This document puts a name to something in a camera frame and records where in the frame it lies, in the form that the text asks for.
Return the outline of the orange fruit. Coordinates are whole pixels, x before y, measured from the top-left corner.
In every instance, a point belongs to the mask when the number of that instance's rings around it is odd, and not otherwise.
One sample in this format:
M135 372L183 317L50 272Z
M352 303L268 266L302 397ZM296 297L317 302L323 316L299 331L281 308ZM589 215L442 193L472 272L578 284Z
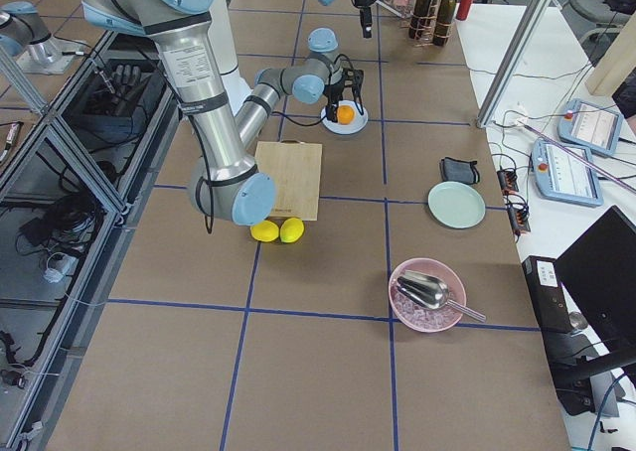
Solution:
M356 110L348 104L341 104L336 110L336 120L339 124L348 125L356 118Z

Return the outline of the light blue plate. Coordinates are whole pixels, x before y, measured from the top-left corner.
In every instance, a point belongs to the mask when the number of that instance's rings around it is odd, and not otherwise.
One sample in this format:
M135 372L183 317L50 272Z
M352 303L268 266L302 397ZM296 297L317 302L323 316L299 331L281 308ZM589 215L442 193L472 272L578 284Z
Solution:
M342 125L339 124L337 120L328 121L325 118L325 109L322 109L321 113L324 116L321 121L322 125L325 126L332 133L338 135L353 135L362 131L366 127L369 120L367 109L363 106L360 106L353 100L343 100L342 103L348 104L356 110L356 118L353 120L353 122L348 125Z

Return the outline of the light green plate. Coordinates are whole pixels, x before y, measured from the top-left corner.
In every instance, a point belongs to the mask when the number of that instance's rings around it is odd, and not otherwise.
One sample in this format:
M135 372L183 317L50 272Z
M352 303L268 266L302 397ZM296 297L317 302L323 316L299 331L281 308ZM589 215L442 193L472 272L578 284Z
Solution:
M446 181L435 185L428 192L427 202L433 217L451 228L477 226L486 215L481 195L463 183Z

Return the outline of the bamboo cutting board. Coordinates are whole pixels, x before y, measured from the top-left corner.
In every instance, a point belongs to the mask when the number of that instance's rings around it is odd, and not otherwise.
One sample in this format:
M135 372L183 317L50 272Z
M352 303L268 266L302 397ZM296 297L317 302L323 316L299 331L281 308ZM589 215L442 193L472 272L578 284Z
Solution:
M306 142L259 141L255 159L261 173L276 187L270 216L318 219L323 145Z

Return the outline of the dark green wine bottle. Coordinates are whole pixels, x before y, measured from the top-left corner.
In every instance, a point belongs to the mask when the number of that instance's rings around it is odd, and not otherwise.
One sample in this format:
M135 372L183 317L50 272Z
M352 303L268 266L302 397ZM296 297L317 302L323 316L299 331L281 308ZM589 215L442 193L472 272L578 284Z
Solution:
M457 0L440 0L433 31L432 44L444 47L449 39Z

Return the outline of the upper yellow lemon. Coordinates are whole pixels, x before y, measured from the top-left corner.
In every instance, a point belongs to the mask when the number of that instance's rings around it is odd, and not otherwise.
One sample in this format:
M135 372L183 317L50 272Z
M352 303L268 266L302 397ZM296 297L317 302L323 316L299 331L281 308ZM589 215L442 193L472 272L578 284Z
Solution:
M302 237L304 232L305 225L303 220L288 218L279 228L279 239L282 243L294 243Z

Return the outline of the yellow lemon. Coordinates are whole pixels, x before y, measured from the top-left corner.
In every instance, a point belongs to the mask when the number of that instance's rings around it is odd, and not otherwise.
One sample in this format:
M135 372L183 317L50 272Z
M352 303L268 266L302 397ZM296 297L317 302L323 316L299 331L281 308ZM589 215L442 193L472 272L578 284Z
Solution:
M260 242L272 242L279 238L279 226L270 220L252 225L249 231L251 237Z
M302 237L304 232L305 225L303 220L288 218L279 228L279 239L282 243L294 243Z

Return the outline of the grey folded cloth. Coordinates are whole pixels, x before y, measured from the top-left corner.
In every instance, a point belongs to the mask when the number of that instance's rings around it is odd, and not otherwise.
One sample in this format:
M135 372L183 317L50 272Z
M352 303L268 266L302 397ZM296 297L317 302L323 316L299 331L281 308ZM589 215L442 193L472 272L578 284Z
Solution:
M478 184L481 175L477 169L477 161L464 161L444 157L439 162L443 181L458 182L466 185Z

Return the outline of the lower yellow lemon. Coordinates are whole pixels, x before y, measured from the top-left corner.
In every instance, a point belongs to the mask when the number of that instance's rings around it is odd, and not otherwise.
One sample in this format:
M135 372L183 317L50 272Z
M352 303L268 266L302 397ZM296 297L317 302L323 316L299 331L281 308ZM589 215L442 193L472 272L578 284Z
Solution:
M279 226L270 220L252 225L249 231L251 237L260 242L272 242L279 238Z

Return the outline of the metal ice scoop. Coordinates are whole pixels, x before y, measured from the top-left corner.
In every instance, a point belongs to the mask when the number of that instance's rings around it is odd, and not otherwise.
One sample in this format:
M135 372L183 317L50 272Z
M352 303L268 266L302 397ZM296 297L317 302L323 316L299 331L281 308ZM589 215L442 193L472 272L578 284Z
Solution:
M397 278L397 290L420 307L429 310L450 307L478 322L486 322L484 314L451 299L447 284L436 277L406 270Z

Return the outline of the pink bowl with ice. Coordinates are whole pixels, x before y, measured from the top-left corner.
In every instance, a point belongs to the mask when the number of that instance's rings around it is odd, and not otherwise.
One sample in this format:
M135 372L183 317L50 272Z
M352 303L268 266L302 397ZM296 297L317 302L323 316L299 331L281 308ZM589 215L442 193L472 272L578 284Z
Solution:
M417 305L398 291L398 278L407 270L421 272L445 282L450 298L466 304L466 292L460 277L446 264L431 258L411 258L398 265L389 281L389 301L394 315L406 326L423 333L448 330L455 326L463 314L452 307L431 310Z

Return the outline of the near teach pendant tablet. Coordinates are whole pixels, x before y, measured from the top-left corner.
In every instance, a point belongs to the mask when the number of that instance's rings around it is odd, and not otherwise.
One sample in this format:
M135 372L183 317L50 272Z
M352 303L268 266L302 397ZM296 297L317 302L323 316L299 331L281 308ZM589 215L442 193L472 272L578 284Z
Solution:
M591 160L591 151L586 147L554 145L538 139L533 146L532 163L541 196L585 207L602 206L597 174L584 163Z

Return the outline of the teach pendant tablet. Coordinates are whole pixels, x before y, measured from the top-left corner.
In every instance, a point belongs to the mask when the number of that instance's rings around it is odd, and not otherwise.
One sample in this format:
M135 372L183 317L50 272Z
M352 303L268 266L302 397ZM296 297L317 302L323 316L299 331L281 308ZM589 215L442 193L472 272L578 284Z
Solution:
M541 196L585 207L602 206L597 174L584 163L591 160L591 151L586 147L554 145L538 139L533 146L532 163Z
M589 148L602 157L614 155L624 117L613 107L575 98L569 101L557 124L558 137Z

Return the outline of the far teach pendant tablet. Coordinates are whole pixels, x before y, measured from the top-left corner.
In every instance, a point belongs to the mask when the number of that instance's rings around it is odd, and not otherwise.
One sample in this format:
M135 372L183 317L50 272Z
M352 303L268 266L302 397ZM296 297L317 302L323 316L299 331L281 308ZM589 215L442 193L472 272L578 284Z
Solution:
M614 155L624 117L613 107L575 98L569 101L557 124L558 137L589 148L602 157Z

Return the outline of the person in black shirt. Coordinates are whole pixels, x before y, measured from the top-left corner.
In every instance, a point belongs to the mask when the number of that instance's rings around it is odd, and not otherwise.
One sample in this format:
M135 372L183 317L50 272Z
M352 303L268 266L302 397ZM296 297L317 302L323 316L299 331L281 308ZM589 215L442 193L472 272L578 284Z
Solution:
M627 120L627 123L635 132L635 73L632 72L615 90L612 98Z

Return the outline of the black monitor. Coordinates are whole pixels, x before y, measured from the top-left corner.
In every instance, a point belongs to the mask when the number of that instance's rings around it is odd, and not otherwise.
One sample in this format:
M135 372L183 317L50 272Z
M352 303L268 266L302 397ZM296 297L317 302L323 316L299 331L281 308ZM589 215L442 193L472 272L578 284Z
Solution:
M635 224L608 208L555 262L556 278L608 352L585 355L568 332L544 331L556 395L570 415L595 412L591 379L635 373Z

